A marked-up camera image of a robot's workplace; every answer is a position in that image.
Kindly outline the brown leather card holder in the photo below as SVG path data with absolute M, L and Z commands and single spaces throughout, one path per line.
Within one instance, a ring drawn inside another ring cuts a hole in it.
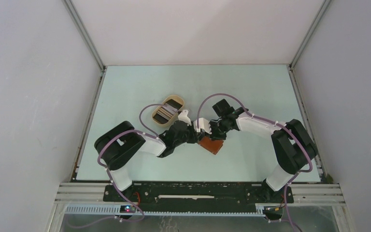
M 198 144 L 212 153 L 213 155 L 216 155 L 220 149 L 223 146 L 224 141 L 223 140 L 212 140 L 210 137 L 205 136 L 203 137 Z

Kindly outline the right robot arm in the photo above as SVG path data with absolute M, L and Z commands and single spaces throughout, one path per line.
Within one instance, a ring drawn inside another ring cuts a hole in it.
M 234 109 L 225 99 L 214 104 L 213 110 L 218 119 L 209 122 L 211 139 L 225 140 L 231 130 L 255 133 L 271 139 L 277 165 L 262 181 L 261 189 L 257 192 L 264 200 L 276 201 L 286 184 L 298 174 L 313 170 L 312 160 L 318 151 L 299 120 L 293 119 L 287 123 L 272 121 L 249 112 L 243 106 Z

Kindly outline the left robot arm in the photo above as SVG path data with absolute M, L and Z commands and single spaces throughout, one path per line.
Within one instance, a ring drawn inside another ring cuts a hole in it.
M 98 163 L 103 166 L 116 185 L 114 194 L 121 201 L 133 196 L 132 179 L 125 165 L 137 153 L 165 158 L 182 144 L 195 144 L 199 136 L 192 125 L 177 120 L 160 135 L 150 135 L 136 130 L 129 121 L 123 121 L 94 143 Z

